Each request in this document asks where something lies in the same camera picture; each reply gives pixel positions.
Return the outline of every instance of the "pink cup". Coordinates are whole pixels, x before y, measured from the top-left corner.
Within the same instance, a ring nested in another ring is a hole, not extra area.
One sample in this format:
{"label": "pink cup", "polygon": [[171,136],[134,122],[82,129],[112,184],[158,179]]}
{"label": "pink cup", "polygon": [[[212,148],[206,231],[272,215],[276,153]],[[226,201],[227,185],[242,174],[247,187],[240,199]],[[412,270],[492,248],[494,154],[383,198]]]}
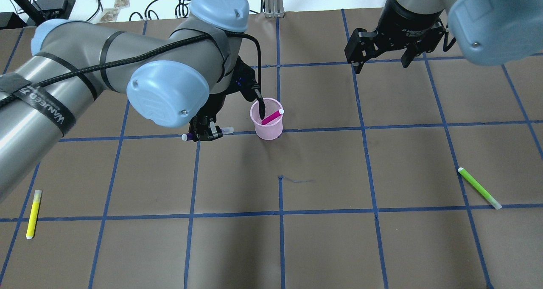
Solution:
{"label": "pink cup", "polygon": [[[273,98],[264,98],[264,104],[266,105],[266,115],[264,118],[270,116],[278,109],[283,109],[283,105]],[[258,113],[258,100],[252,104],[251,111],[249,113],[252,122],[255,124],[256,135],[262,140],[275,140],[283,132],[283,115],[274,119],[267,125],[263,125],[260,115]]]}

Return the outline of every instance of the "green marker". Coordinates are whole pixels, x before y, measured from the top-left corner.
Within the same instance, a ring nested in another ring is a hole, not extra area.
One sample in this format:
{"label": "green marker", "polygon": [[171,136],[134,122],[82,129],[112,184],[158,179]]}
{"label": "green marker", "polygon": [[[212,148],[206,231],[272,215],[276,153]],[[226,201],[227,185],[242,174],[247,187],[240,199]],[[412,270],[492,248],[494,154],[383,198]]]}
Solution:
{"label": "green marker", "polygon": [[492,204],[492,206],[494,206],[494,208],[496,208],[497,210],[499,210],[500,208],[502,208],[502,205],[500,203],[498,203],[498,201],[496,201],[496,199],[491,196],[488,191],[483,187],[481,186],[481,184],[479,184],[479,182],[477,182],[476,179],[474,179],[471,174],[469,174],[466,169],[463,169],[462,167],[460,167],[458,169],[458,172],[462,175],[462,177],[464,177],[464,179],[466,179],[473,187],[475,187],[475,189],[479,192],[479,194],[481,194],[488,202],[490,202],[490,204]]}

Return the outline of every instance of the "blue joint cap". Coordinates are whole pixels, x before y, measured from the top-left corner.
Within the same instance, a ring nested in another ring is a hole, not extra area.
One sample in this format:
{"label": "blue joint cap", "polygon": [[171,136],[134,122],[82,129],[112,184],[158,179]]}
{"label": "blue joint cap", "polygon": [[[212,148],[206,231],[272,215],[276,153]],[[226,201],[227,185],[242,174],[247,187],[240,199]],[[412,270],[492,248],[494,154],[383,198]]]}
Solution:
{"label": "blue joint cap", "polygon": [[245,32],[249,20],[247,0],[191,0],[190,13],[217,28]]}
{"label": "blue joint cap", "polygon": [[31,41],[31,52],[32,55],[35,56],[39,51],[41,51],[41,47],[43,45],[43,41],[45,41],[45,38],[47,37],[47,34],[49,34],[52,30],[57,28],[60,25],[68,24],[69,22],[84,22],[83,20],[63,20],[62,18],[55,18],[52,20],[46,20],[36,28],[36,33],[34,34],[34,37]]}
{"label": "blue joint cap", "polygon": [[502,65],[543,49],[543,0],[457,0],[448,25],[477,65]]}
{"label": "blue joint cap", "polygon": [[126,86],[130,104],[157,125],[189,123],[209,97],[209,85],[194,68],[175,61],[153,61],[136,69]]}

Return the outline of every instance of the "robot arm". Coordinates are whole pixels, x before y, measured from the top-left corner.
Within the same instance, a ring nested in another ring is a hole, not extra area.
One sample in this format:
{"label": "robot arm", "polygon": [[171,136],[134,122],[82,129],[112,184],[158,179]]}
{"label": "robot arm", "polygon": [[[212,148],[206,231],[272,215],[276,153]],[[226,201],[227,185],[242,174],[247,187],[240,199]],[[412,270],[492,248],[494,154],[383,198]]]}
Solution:
{"label": "robot arm", "polygon": [[104,90],[126,93],[159,125],[190,122],[195,141],[222,136],[215,121],[225,95],[262,99],[238,57],[250,38],[247,0],[192,0],[190,11],[168,40],[78,21],[37,28],[33,57],[0,76],[0,202]]}
{"label": "robot arm", "polygon": [[370,59],[405,49],[401,61],[408,67],[434,51],[448,31],[439,18],[443,10],[462,53],[477,65],[501,65],[543,49],[537,31],[543,28],[543,0],[387,0],[375,30],[354,30],[347,61],[358,74]]}

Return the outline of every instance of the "yellow marker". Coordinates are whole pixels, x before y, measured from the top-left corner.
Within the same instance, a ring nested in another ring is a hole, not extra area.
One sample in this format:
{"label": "yellow marker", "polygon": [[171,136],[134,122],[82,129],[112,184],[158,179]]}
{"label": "yellow marker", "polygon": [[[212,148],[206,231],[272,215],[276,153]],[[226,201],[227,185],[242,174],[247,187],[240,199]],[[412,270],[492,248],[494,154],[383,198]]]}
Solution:
{"label": "yellow marker", "polygon": [[27,239],[34,237],[34,231],[36,230],[37,212],[39,211],[39,201],[41,200],[41,191],[36,190],[34,192],[34,200],[32,202],[31,217],[28,220]]}

